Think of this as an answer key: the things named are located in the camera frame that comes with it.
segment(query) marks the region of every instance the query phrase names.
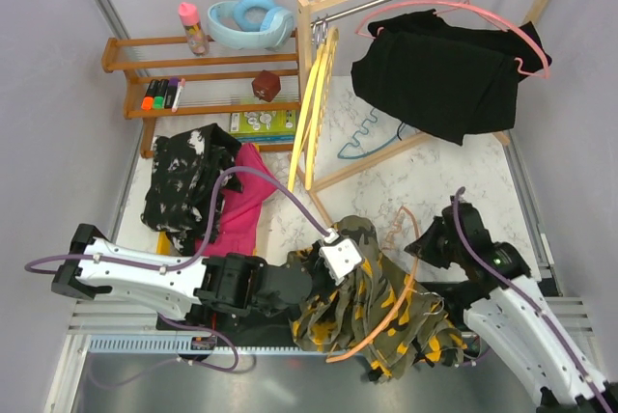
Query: green marker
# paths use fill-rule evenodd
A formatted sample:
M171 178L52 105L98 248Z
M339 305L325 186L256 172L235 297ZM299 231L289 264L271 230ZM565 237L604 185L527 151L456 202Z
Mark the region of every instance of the green marker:
M167 92L167 84L169 80L164 78L158 82L156 93L154 94L153 109L163 109L163 100L165 99L165 92Z

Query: pink cloth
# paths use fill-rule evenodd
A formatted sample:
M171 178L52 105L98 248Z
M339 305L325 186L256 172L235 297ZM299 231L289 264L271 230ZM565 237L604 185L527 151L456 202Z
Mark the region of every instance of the pink cloth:
M236 158L237 166L252 167L272 177L264 165L260 153L252 144L244 144ZM255 249L256 230L262 210L262 202L275 187L264 179L246 173L238 173L242 192L225 191L225 204L221 214L219 236L206 248L206 256L225 256L230 252L252 256ZM196 241L200 247L202 241Z

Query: wooden shelf rack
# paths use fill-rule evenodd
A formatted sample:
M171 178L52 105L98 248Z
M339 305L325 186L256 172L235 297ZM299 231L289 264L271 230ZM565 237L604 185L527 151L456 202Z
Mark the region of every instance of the wooden shelf rack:
M260 63L295 63L295 69L275 69L270 72L280 77L298 77L298 42L296 31L292 33L295 39L295 52L293 53L272 53L251 56L229 56L229 57L204 57L204 58L185 58L185 59L162 59L155 61L135 61L131 59L128 49L136 46L157 46L169 44L186 43L185 37L161 37L151 39L131 39L119 40L111 38L107 41L101 65L105 72L111 73L121 70L126 78L126 97L123 105L123 115L126 119L142 119L144 123L140 153L142 157L152 157L153 137L155 135L156 119L159 117L182 117L204 114L224 114L233 112L252 112L252 111L278 111L278 110L299 110L299 101L275 101L258 102L252 104L233 104L230 102L216 102L206 105L181 106L177 112L171 109L152 109L144 110L141 102L146 93L146 88L151 80L171 78L172 75L148 75L149 69L164 68L191 68L204 66L230 66L239 64L260 64ZM209 81L209 80L231 80L231 79L250 79L255 78L263 69L232 71L232 72L213 72L213 73L183 73L180 76L187 82ZM260 145L260 151L291 151L293 144L273 144Z

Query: green box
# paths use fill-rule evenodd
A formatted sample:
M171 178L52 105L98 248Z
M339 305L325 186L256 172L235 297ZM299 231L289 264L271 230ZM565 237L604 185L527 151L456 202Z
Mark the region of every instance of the green box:
M230 134L238 137L295 135L296 111L235 112L230 117Z

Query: camouflage fabric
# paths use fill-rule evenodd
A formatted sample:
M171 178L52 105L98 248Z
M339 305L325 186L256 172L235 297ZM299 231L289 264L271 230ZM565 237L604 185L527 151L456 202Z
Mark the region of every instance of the camouflage fabric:
M300 318L291 322L295 343L303 350L330 352L360 343L388 314L409 279L379 249L376 228L368 219L348 216L333 227L358 245L363 263L335 288L333 281L325 278L328 272L317 243L288 253L288 263L300 263L314 280ZM439 298L418 283L414 290L397 317L361 350L378 374L375 380L399 378L421 360L449 366L463 360L462 335L447 314L439 311Z

